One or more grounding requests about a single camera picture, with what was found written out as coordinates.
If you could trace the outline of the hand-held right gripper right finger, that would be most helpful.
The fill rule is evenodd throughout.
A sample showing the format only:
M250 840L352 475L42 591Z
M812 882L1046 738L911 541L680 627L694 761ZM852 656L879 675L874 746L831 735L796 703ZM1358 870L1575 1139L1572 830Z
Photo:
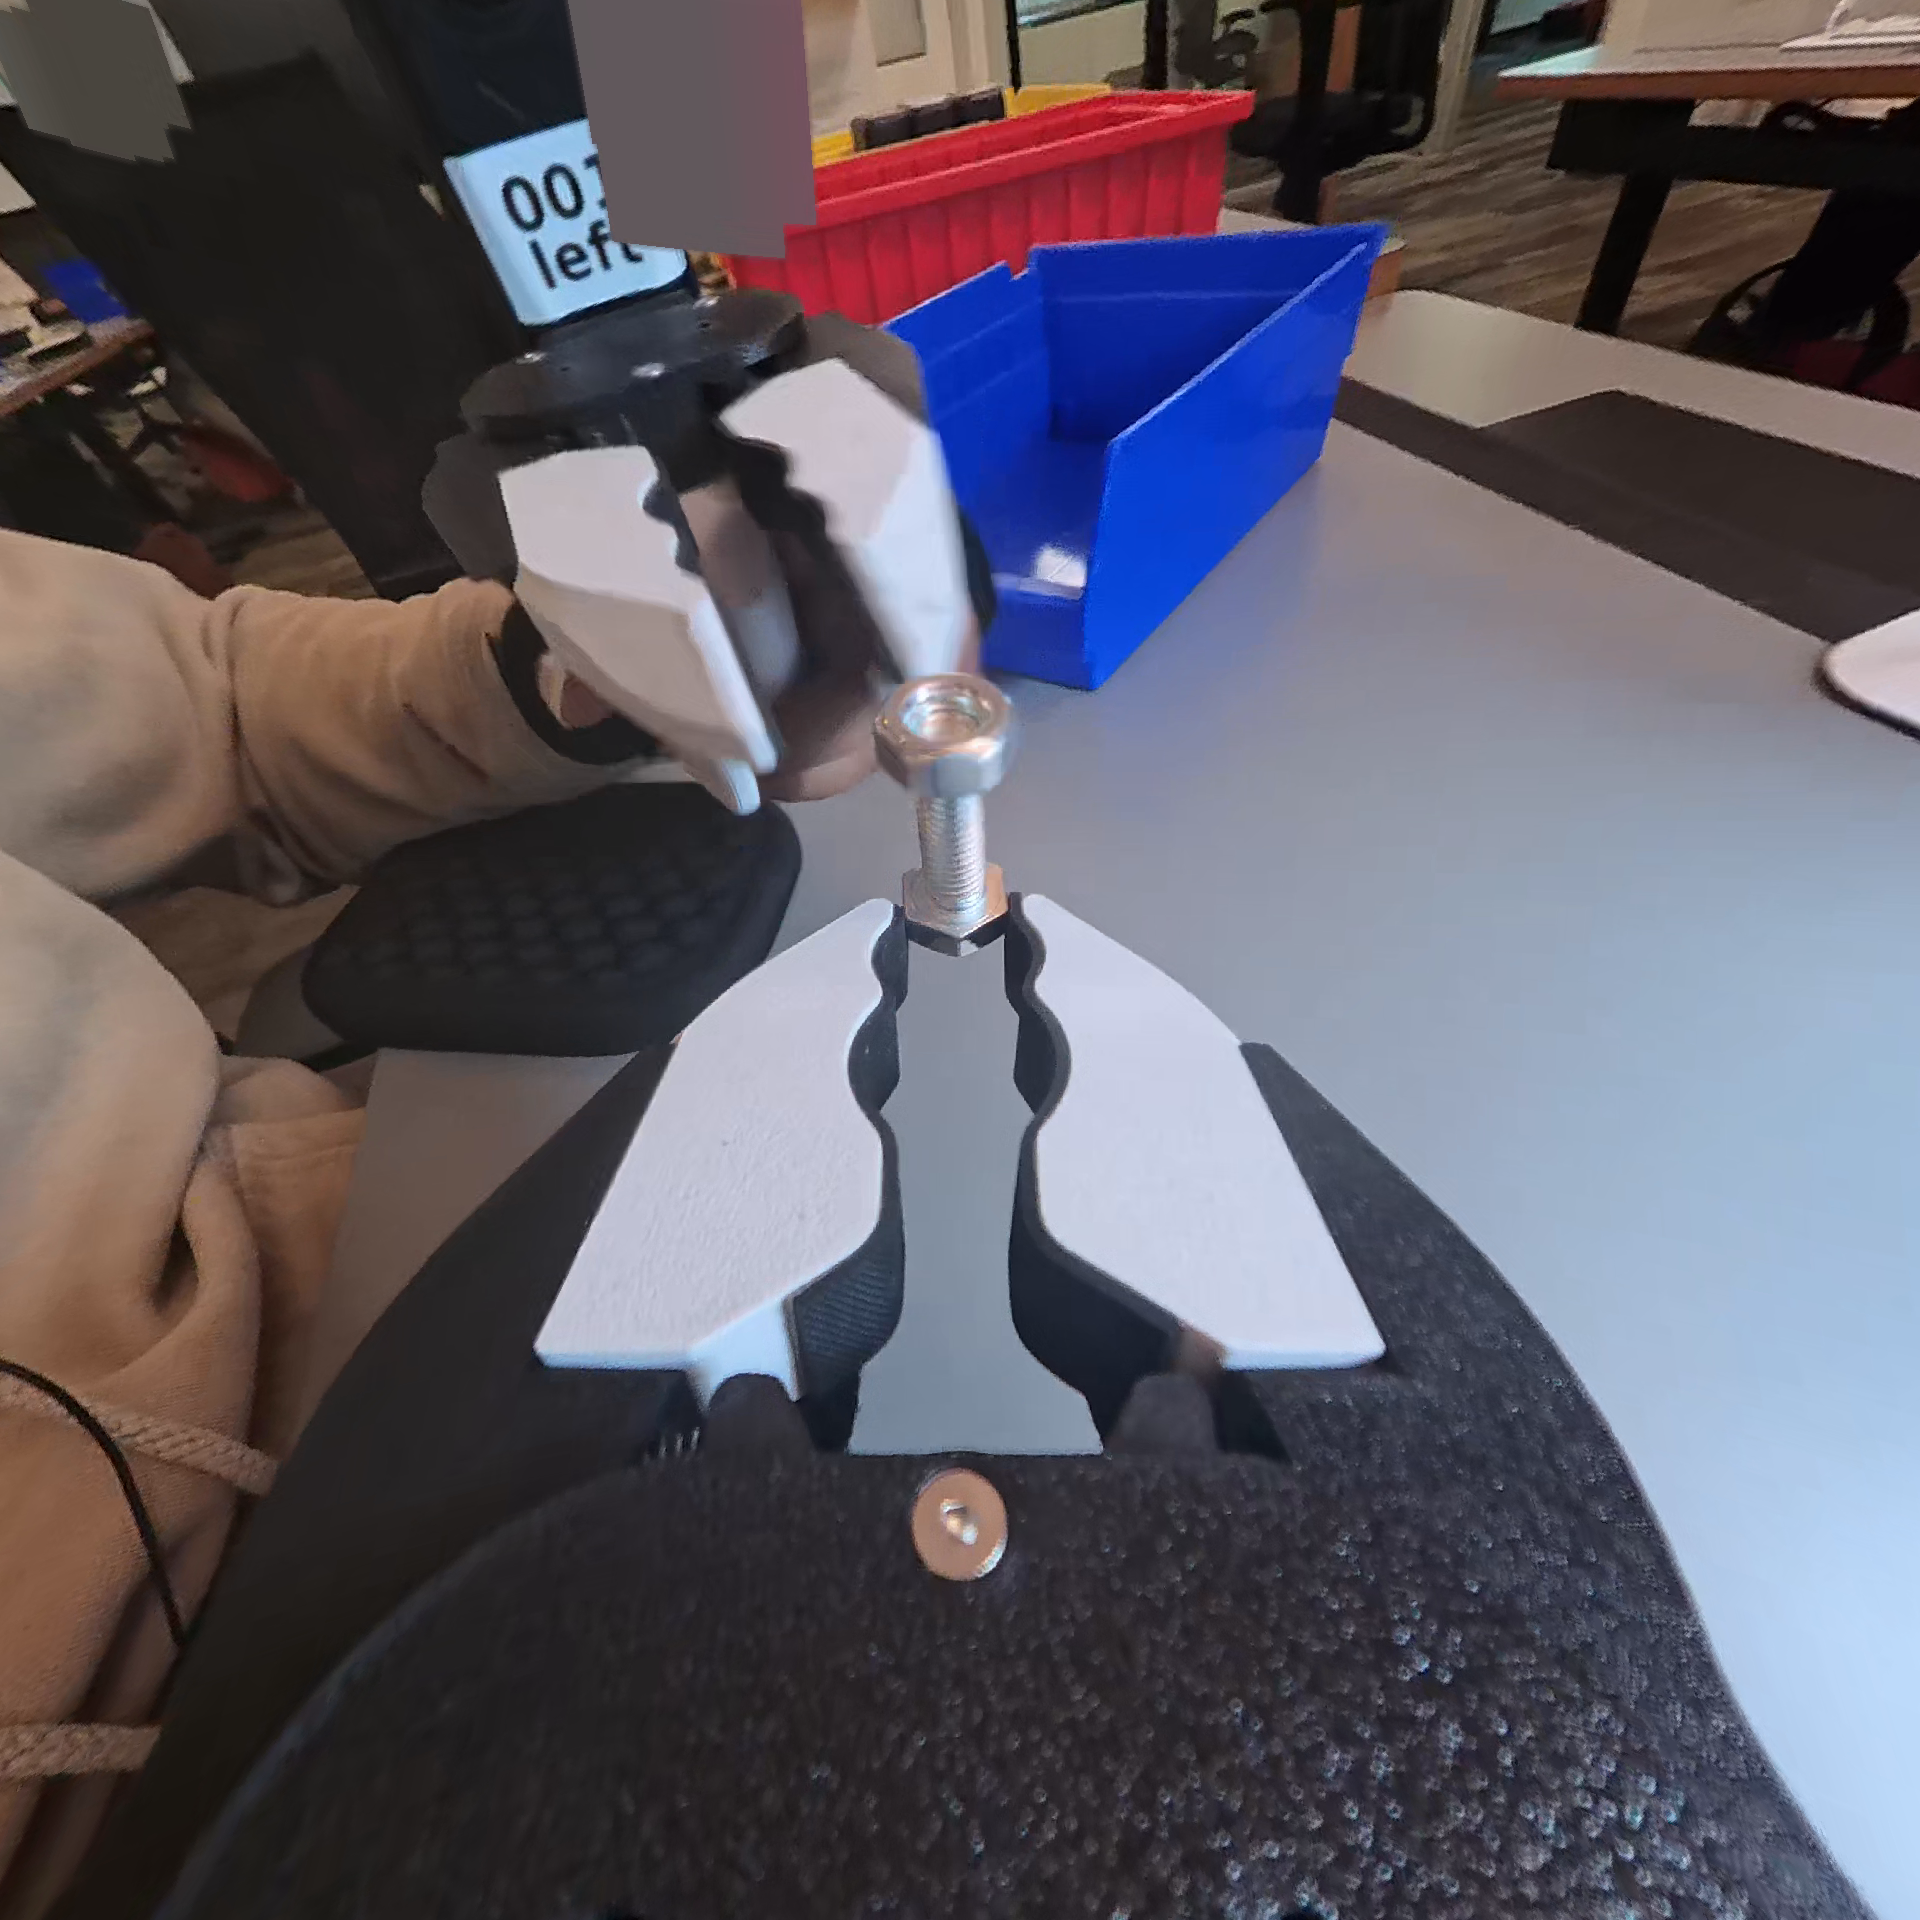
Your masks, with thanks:
M1013 898L1013 1330L1082 1403L1142 1380L1364 1368L1386 1341L1228 1023Z

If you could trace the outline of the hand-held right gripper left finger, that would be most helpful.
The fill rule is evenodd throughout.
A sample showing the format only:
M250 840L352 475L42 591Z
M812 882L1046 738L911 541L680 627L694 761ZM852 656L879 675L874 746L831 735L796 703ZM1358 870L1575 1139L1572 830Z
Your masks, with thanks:
M775 1380L807 1423L857 1423L905 1296L901 1002L901 912L861 901L689 1023L548 1310L548 1368L665 1368L701 1405Z

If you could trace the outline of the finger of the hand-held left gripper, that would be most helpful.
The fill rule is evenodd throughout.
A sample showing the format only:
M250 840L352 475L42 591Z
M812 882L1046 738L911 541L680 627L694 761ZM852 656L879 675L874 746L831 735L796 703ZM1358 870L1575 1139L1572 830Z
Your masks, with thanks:
M727 704L807 669L921 684L964 669L972 586L933 429L840 358L727 408Z
M735 811L780 768L787 578L735 491L689 515L652 452L502 474L513 592L571 676Z

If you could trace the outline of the steel hex nut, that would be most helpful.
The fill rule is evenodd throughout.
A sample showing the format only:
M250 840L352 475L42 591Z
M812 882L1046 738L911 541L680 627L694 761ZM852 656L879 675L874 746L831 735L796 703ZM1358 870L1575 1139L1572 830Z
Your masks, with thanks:
M874 717L879 768L911 800L984 800L1020 741L1013 703L972 675L914 676Z

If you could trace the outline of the blue plastic bin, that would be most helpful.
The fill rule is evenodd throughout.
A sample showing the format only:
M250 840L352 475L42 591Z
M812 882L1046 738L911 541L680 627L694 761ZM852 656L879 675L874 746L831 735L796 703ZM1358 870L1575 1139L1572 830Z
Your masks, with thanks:
M990 675L1097 690L1322 459L1385 225L1032 248L886 323L993 575Z

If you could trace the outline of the steel hex bolt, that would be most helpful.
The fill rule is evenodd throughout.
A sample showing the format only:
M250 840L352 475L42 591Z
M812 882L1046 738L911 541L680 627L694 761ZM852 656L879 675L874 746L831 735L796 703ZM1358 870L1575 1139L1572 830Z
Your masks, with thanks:
M921 865L901 875L905 935L939 955L978 955L1002 940L1010 893L984 854L984 800L911 800Z

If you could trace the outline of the person's left forearm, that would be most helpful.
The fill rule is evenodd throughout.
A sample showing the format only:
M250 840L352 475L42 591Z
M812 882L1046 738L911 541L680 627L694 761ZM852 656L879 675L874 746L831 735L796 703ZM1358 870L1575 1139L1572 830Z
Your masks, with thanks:
M296 901L439 826L564 802L563 755L495 645L511 592L406 601L228 591L130 557L0 539L7 893L148 893L224 845Z

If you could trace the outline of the person's left hand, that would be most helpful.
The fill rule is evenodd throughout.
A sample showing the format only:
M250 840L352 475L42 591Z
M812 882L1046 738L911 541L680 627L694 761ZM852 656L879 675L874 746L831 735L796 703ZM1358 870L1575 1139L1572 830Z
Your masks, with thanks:
M787 663L787 684L770 703L775 717L765 721L780 761L759 776L760 800L831 800L879 769L870 669L874 656L881 656L881 629L865 607L805 607L746 623L701 614L689 642L710 684L735 676L759 689L760 669L740 649L744 642L770 642ZM690 780L670 752L678 738L652 741L635 721L629 694L652 711L661 676L670 675L649 642L626 649L626 663L617 669L623 703L609 703L599 676L579 676L577 656L552 656L524 607L492 634L492 661L548 752L605 769L612 786Z

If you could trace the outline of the black wrist rest pad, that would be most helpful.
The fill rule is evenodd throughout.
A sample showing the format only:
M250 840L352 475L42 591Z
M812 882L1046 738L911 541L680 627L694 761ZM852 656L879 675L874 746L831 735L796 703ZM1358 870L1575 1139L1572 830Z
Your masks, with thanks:
M609 786L379 854L297 993L360 1051L629 1056L765 963L797 870L787 809Z

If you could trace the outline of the red plastic bin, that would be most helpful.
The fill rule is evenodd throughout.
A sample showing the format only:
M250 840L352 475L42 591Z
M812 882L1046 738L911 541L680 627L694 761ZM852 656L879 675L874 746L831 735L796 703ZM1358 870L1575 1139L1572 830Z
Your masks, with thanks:
M1215 234L1249 89L1124 89L933 132L812 175L812 225L780 256L724 256L740 290L893 323L1032 248Z

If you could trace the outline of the yellow plastic bin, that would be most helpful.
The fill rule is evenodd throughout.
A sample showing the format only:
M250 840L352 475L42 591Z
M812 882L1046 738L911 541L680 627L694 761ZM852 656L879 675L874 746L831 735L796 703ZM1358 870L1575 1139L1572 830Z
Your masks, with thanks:
M911 109L881 109L870 118L857 118L847 132L829 132L812 142L812 164L840 164L857 153L874 153L901 142L939 135L939 132L967 132L967 126L990 126L1046 109L1074 109L1088 99L1107 99L1111 84L1006 84L1006 89L972 89L972 94L943 94L928 101Z

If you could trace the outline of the black mesh office chair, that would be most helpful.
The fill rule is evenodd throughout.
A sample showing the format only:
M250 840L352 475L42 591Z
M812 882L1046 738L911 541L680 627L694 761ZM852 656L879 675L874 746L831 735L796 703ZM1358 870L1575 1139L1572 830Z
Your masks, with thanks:
M420 504L513 323L473 234L324 57L189 84L171 160L106 160L7 109L7 164L266 446L383 596L439 591Z

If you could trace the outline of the person's torso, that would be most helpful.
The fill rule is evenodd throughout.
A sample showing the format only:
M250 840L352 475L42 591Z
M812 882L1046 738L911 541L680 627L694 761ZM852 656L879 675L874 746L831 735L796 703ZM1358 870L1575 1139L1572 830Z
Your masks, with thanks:
M128 1452L181 1628L243 1519L207 1447L287 1459L363 1103L289 1060L228 1060L161 958L7 859L0 1354ZM98 1441L7 1375L0 1712L7 1915L42 1915L177 1664Z

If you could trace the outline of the white document stand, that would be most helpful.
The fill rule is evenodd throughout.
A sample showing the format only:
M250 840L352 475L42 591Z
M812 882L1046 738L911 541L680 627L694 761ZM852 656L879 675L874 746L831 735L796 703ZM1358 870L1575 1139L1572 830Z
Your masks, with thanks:
M1920 614L1837 642L1817 661L1817 689L1907 738L1920 738Z

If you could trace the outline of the wooden office desk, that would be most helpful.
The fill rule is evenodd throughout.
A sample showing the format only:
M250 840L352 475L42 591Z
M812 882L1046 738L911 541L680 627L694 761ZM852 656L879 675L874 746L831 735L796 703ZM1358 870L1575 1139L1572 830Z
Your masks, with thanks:
M1739 184L1790 191L1920 191L1910 142L1888 132L1792 135L1763 126L1694 126L1701 101L1814 109L1893 99L1915 101L1915 44L1792 44L1719 50L1609 50L1507 66L1494 99L1554 101L1548 164L1618 177L1575 328L1611 336L1637 294L1647 237L1678 184Z

